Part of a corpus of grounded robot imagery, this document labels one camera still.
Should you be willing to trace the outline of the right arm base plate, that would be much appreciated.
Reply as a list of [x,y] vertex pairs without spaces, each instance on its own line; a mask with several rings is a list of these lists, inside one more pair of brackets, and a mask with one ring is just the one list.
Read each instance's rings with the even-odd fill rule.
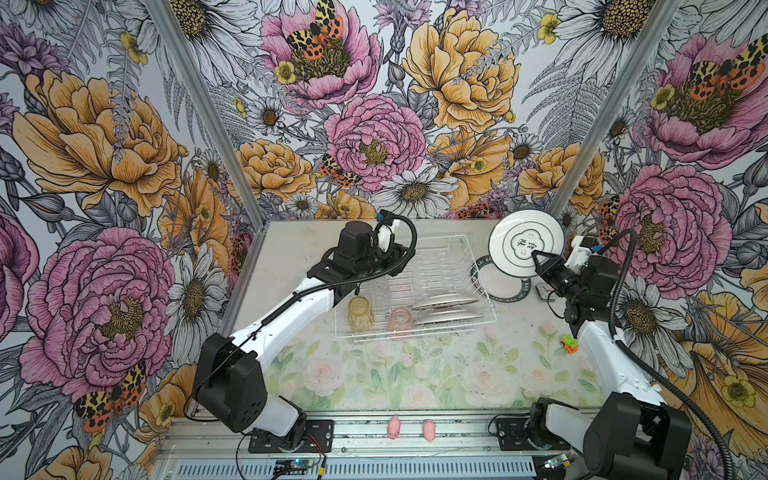
[[501,451],[561,451],[571,445],[548,432],[537,430],[525,417],[500,416],[490,423],[490,433],[496,437]]

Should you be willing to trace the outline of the plate with green lettered rim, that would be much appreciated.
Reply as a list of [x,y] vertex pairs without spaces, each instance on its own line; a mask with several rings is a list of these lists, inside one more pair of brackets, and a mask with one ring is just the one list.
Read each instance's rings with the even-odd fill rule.
[[476,290],[492,301],[516,303],[525,299],[532,283],[528,278],[518,278],[502,272],[489,255],[480,257],[472,266],[470,277]]

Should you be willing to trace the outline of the plate with orange sunburst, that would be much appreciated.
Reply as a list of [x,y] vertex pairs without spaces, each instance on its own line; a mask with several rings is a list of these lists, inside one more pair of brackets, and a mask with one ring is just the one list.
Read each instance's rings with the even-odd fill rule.
[[449,293],[430,296],[425,299],[419,300],[412,305],[414,310],[428,310],[428,309],[441,309],[441,308],[454,308],[464,305],[470,305],[477,303],[479,299],[477,297],[463,294],[463,293]]

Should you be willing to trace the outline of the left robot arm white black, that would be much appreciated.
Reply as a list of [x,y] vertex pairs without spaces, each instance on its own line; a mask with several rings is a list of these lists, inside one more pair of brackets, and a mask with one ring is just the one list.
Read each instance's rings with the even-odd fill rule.
[[410,219],[384,210],[376,220],[376,225],[347,222],[337,245],[263,317],[229,336],[209,336],[200,351],[191,399],[235,433],[265,434],[281,449],[297,449],[306,435],[307,416],[268,391],[264,371],[312,321],[362,284],[400,274],[415,256],[418,233]]

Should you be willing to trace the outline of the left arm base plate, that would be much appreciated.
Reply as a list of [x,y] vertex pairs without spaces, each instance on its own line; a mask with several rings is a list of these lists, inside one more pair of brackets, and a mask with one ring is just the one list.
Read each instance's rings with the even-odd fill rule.
[[247,450],[251,454],[329,453],[332,450],[335,422],[330,419],[302,420],[286,436],[255,429]]

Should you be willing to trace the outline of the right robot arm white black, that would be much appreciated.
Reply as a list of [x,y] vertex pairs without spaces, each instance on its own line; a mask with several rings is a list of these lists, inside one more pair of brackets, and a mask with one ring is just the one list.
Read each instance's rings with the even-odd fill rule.
[[590,474],[603,479],[677,479],[692,426],[661,395],[663,376],[627,345],[617,309],[629,264],[617,264],[605,250],[589,243],[574,248],[569,260],[532,253],[536,274],[565,300],[564,319],[596,368],[606,398],[588,417],[541,397],[530,409],[527,437],[538,448],[567,444]]

